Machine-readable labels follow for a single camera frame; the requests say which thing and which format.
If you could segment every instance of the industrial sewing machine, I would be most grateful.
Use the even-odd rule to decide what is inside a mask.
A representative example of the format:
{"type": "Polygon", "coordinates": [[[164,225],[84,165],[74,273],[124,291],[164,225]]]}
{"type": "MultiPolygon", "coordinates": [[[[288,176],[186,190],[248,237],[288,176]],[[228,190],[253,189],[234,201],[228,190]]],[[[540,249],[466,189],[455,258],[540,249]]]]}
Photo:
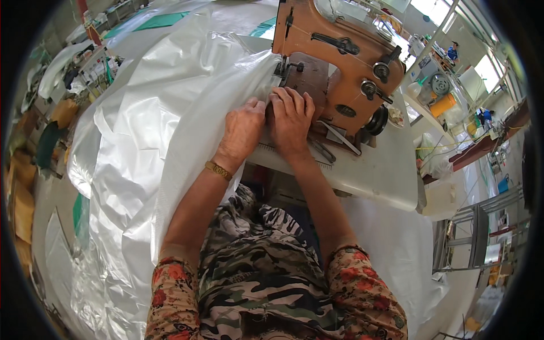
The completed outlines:
{"type": "Polygon", "coordinates": [[[401,48],[376,26],[341,17],[331,22],[313,0],[282,0],[272,52],[282,55],[275,72],[280,86],[314,99],[310,138],[360,155],[361,143],[383,131],[388,110],[382,104],[393,103],[406,70],[401,48]]]}

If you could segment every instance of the yellow container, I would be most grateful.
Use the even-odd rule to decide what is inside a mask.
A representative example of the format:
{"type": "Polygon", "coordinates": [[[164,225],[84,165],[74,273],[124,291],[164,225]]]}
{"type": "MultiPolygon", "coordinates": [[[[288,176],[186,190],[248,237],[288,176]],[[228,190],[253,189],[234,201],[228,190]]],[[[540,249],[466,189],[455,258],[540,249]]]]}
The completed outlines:
{"type": "Polygon", "coordinates": [[[447,95],[443,96],[442,99],[431,105],[430,110],[433,116],[438,117],[456,103],[457,101],[453,95],[448,93],[447,95]]]}

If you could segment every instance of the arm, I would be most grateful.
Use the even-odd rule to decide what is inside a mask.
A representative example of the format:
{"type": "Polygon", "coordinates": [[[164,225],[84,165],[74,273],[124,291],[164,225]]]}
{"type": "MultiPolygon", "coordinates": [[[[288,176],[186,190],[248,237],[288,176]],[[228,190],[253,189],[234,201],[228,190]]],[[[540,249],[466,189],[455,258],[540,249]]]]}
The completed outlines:
{"type": "MultiPolygon", "coordinates": [[[[225,134],[212,162],[230,174],[238,170],[259,142],[264,109],[264,102],[253,97],[244,106],[227,114],[225,134]]],[[[172,216],[159,259],[176,253],[183,255],[193,268],[198,266],[206,229],[227,187],[228,182],[221,175],[203,169],[172,216]]]]}
{"type": "Polygon", "coordinates": [[[301,97],[290,88],[274,88],[271,134],[279,153],[291,165],[316,226],[323,259],[346,243],[356,243],[340,201],[308,149],[306,137],[315,110],[308,93],[301,97]]]}

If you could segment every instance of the left hand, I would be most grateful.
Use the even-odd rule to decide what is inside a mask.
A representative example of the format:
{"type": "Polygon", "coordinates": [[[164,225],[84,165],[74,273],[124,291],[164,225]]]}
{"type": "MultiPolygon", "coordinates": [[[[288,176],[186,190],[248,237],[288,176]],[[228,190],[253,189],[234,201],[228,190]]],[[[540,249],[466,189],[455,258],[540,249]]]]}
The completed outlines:
{"type": "Polygon", "coordinates": [[[215,164],[234,175],[259,143],[265,107],[263,101],[251,97],[245,105],[227,114],[225,134],[212,158],[215,164]]]}

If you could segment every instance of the gold bracelet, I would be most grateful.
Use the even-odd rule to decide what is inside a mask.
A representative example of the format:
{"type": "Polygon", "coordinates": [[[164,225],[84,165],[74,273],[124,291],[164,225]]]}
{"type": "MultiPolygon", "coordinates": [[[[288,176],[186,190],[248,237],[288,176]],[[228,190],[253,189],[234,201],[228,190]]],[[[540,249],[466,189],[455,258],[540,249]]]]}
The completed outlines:
{"type": "Polygon", "coordinates": [[[218,166],[217,164],[213,162],[207,161],[204,167],[212,170],[216,174],[220,174],[228,182],[230,182],[232,179],[232,175],[230,172],[228,172],[227,170],[223,169],[222,167],[218,166]]]}

